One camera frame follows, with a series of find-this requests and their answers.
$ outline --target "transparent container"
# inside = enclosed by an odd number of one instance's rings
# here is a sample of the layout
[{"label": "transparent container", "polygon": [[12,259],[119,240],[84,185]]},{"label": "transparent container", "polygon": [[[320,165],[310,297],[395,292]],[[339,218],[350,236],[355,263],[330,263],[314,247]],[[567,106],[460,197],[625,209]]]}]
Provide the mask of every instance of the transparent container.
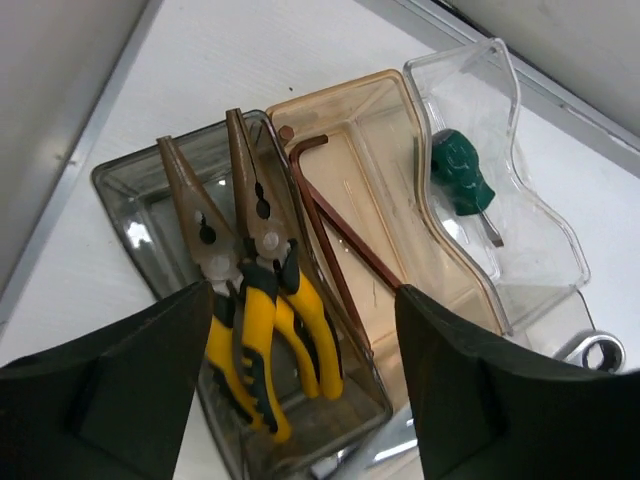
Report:
[{"label": "transparent container", "polygon": [[[258,154],[269,170],[290,215],[295,237],[308,247],[300,207],[284,175],[283,152],[263,112],[245,114]],[[233,182],[225,122],[176,139],[185,157],[231,225],[235,223]],[[156,146],[98,166],[93,182],[125,250],[157,298],[165,297],[200,278],[184,245],[162,161]],[[305,272],[318,269],[301,249]],[[391,405],[378,373],[339,303],[324,282],[316,285],[340,339],[345,390],[336,401],[308,399],[300,389],[295,358],[274,336],[272,366],[280,403],[293,428],[293,437],[275,445],[266,429],[249,430],[217,393],[207,362],[200,372],[198,393],[209,427],[234,479],[287,478],[349,445],[359,442],[391,415]]]},{"label": "transparent container", "polygon": [[410,60],[404,75],[425,131],[458,130],[478,152],[495,191],[485,214],[503,247],[489,241],[479,215],[456,216],[426,166],[422,188],[440,228],[495,285],[509,330],[521,330],[585,285],[589,268],[571,227],[528,186],[515,143],[520,89],[507,48],[490,39]]},{"label": "transparent container", "polygon": [[[288,126],[295,144],[326,134],[326,145],[300,158],[310,182],[404,283],[420,288],[462,317],[502,334],[490,282],[435,230],[414,196],[416,159],[425,137],[402,76],[393,70],[321,90],[267,110],[276,130]],[[408,402],[395,330],[394,296],[328,224],[374,361],[397,411]],[[326,276],[324,258],[314,248]]]}]

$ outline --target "screwdriver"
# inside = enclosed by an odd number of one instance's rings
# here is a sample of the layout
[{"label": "screwdriver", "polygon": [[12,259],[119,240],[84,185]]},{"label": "screwdriver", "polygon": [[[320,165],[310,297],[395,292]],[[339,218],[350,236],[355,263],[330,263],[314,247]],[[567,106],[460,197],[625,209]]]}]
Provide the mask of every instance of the screwdriver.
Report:
[{"label": "screwdriver", "polygon": [[459,131],[446,128],[433,135],[431,179],[442,188],[456,215],[479,215],[493,246],[504,246],[500,232],[485,213],[496,193],[482,176],[478,152]]}]

